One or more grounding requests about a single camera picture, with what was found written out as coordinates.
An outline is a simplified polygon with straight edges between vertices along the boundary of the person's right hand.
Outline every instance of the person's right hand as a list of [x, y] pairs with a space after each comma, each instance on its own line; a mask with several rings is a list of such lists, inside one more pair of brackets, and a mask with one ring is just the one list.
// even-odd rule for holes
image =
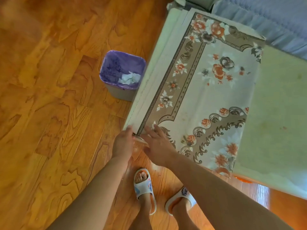
[[144, 152], [156, 165], [167, 167], [172, 158], [176, 156], [177, 151], [169, 142], [161, 128], [158, 125], [154, 125], [154, 128], [157, 133], [146, 126], [145, 131], [147, 134], [140, 135], [149, 145], [149, 147], [144, 147]]

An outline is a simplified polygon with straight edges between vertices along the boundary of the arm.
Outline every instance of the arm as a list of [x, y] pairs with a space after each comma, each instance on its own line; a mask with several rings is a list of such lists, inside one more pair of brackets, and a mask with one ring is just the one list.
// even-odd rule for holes
[[214, 174], [176, 152], [163, 131], [141, 137], [149, 148], [144, 152], [156, 165], [170, 169], [187, 187], [215, 230], [292, 229], [275, 214]]
[[134, 137], [128, 127], [115, 139], [112, 158], [48, 230], [102, 230], [115, 193], [132, 154]]

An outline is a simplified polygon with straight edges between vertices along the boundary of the slipper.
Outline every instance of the slipper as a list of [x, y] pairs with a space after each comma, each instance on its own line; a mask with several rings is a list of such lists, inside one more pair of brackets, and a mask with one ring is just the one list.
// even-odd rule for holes
[[165, 204], [165, 210], [171, 216], [173, 215], [173, 207], [179, 203], [182, 198], [187, 198], [191, 203], [191, 208], [196, 204], [196, 200], [187, 190], [186, 187], [180, 189], [173, 197], [171, 197]]
[[[143, 182], [140, 183], [135, 183], [135, 177], [138, 173], [141, 172], [145, 172], [145, 174], [147, 174], [147, 179]], [[134, 184], [134, 191], [136, 193], [136, 198], [138, 199], [142, 194], [145, 193], [151, 193], [150, 196], [150, 200], [151, 200], [151, 211], [149, 213], [149, 215], [152, 215], [156, 212], [157, 209], [157, 203], [156, 203], [156, 199], [154, 197], [153, 194], [153, 188], [152, 188], [152, 184], [151, 184], [151, 178], [150, 178], [150, 174], [148, 172], [147, 169], [142, 168], [139, 169], [138, 171], [136, 171], [135, 175], [134, 175], [134, 179], [133, 179], [133, 184]]]

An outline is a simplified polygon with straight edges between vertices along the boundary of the crumpled tissue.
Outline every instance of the crumpled tissue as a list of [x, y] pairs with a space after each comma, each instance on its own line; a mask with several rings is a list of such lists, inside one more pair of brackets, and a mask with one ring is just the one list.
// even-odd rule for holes
[[122, 78], [120, 78], [118, 82], [121, 84], [130, 85], [132, 83], [138, 83], [140, 78], [140, 74], [132, 73], [129, 71], [129, 74], [123, 74]]

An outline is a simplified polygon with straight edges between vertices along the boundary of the hand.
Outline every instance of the hand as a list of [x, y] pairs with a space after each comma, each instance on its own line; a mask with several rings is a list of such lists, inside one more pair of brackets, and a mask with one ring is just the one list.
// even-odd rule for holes
[[135, 137], [132, 135], [132, 126], [128, 126], [126, 130], [121, 131], [114, 141], [112, 158], [119, 158], [128, 162], [132, 155]]
[[140, 135], [149, 145], [149, 147], [144, 147], [144, 152], [156, 165], [167, 167], [178, 153], [161, 128], [158, 125], [154, 125], [154, 128], [156, 132], [146, 126], [145, 131], [150, 136], [147, 134]]

